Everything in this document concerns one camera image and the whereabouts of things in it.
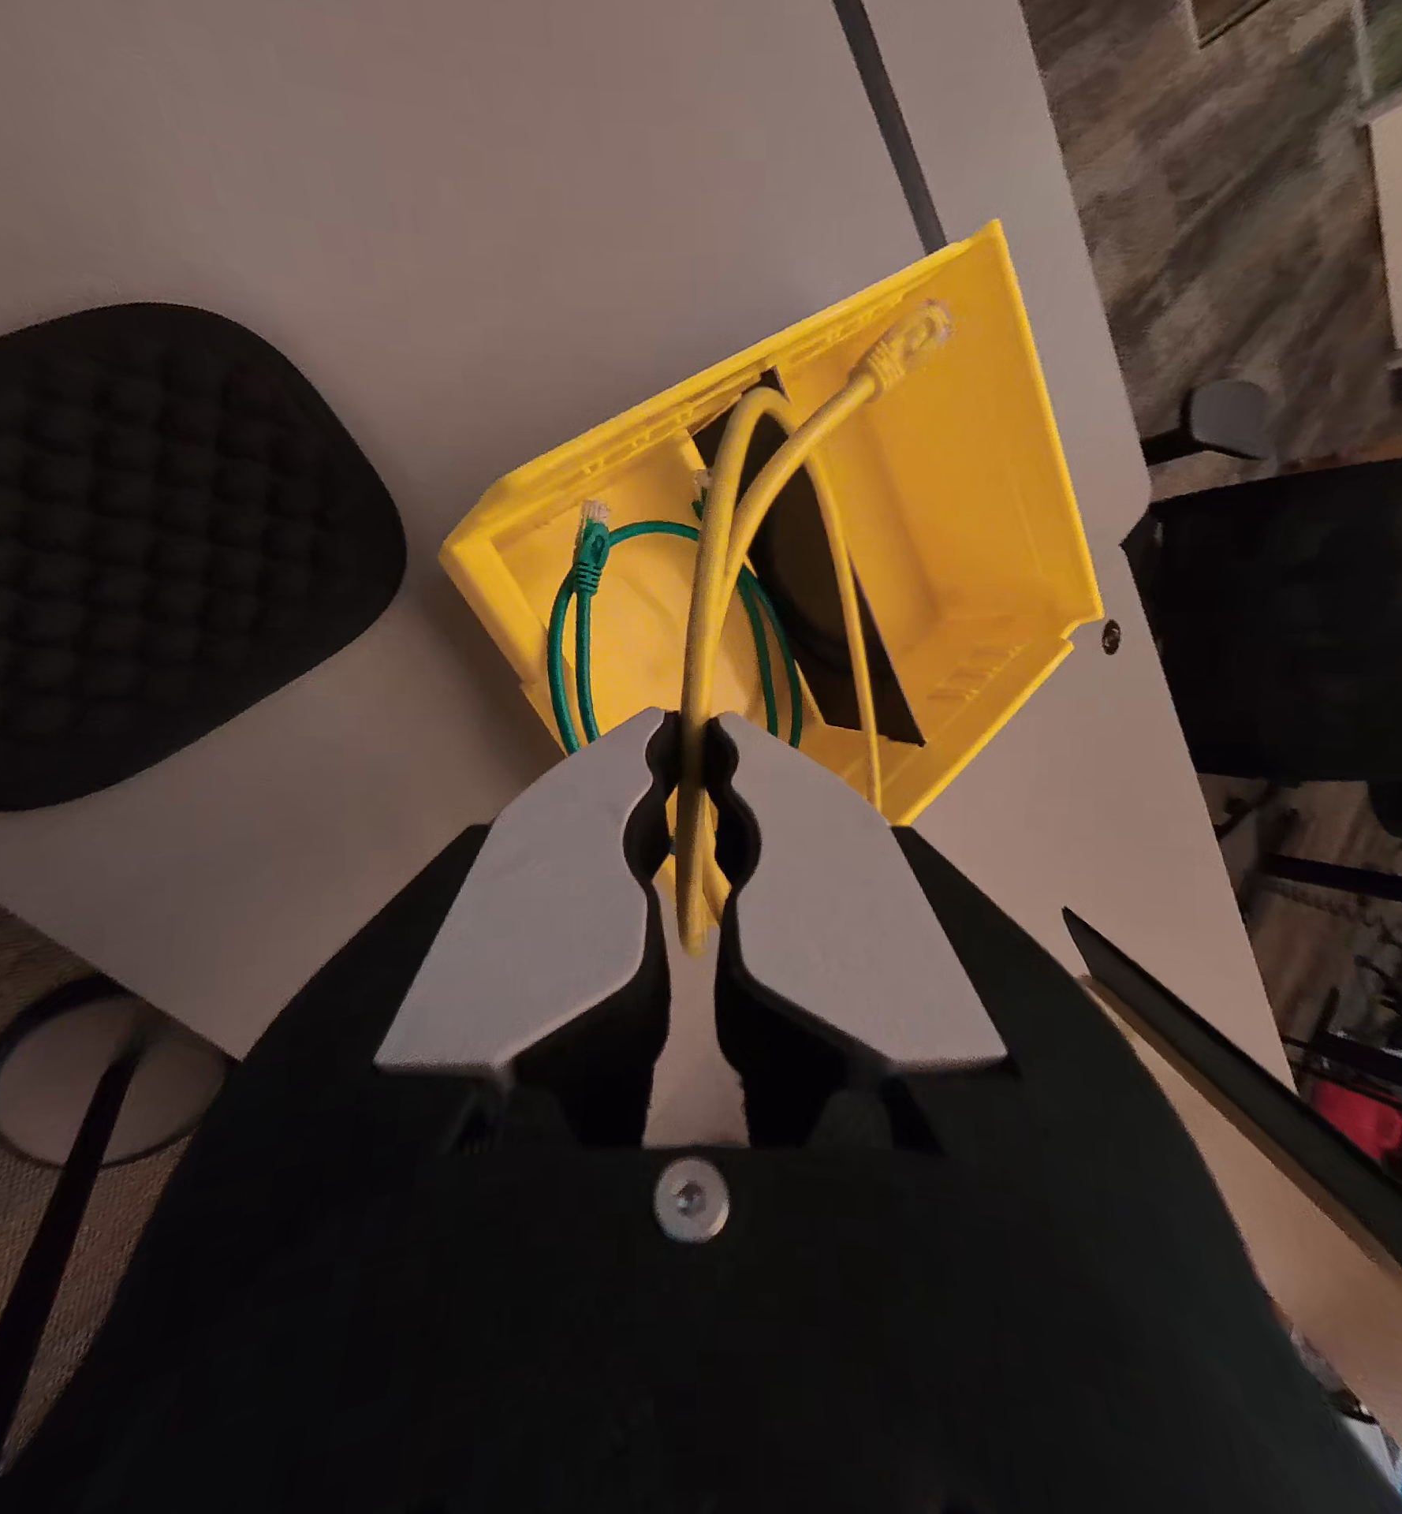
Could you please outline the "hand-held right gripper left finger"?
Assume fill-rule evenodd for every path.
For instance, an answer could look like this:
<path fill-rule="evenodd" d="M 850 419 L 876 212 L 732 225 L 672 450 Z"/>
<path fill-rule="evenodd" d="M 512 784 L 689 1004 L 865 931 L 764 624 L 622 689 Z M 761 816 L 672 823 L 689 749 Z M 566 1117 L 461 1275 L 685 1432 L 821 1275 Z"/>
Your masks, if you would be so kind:
<path fill-rule="evenodd" d="M 375 1067 L 533 1088 L 584 1146 L 640 1146 L 671 1030 L 671 792 L 672 715 L 651 708 L 506 805 Z"/>

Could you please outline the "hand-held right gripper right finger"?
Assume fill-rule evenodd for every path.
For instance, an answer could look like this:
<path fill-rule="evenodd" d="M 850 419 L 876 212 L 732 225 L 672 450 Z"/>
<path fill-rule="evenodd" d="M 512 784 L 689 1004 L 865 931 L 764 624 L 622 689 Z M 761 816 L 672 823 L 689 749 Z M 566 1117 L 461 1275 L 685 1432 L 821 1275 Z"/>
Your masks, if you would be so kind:
<path fill-rule="evenodd" d="M 714 1025 L 755 1148 L 806 1146 L 842 1093 L 1000 1067 L 1008 1049 L 895 828 L 842 779 L 711 721 L 714 854 L 731 886 Z"/>

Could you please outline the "yellow plastic bin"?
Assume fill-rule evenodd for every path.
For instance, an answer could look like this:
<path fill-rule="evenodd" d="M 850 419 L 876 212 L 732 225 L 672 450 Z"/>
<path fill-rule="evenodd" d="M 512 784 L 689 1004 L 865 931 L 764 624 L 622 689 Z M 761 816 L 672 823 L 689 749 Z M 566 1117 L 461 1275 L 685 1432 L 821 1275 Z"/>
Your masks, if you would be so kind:
<path fill-rule="evenodd" d="M 816 445 L 742 563 L 714 707 L 800 745 L 910 824 L 1102 619 L 1005 230 L 994 220 L 693 374 L 493 484 L 441 564 L 558 744 L 587 737 L 577 610 L 556 616 L 582 508 L 611 513 L 590 713 L 679 710 L 703 493 L 740 403 L 766 390 L 737 503 L 856 379 L 881 391 Z"/>

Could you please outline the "round floor base with pole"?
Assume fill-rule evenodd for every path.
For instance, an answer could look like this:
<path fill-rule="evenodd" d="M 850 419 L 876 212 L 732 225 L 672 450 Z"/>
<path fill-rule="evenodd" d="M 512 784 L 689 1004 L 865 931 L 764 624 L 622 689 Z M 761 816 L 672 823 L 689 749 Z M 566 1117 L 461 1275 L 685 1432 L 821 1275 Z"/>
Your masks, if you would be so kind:
<path fill-rule="evenodd" d="M 0 1146 L 57 1173 L 0 1312 L 0 1463 L 102 1172 L 189 1138 L 233 1067 L 105 975 L 44 994 L 0 1033 Z"/>

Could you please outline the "red plastic crate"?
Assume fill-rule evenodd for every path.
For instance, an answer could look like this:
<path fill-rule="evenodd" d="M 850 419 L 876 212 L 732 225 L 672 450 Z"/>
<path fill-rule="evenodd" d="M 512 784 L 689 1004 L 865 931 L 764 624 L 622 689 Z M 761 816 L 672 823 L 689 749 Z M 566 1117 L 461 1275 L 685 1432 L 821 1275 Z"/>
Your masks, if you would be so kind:
<path fill-rule="evenodd" d="M 1312 1107 L 1375 1164 L 1402 1154 L 1402 1114 L 1354 1088 L 1317 1083 Z"/>

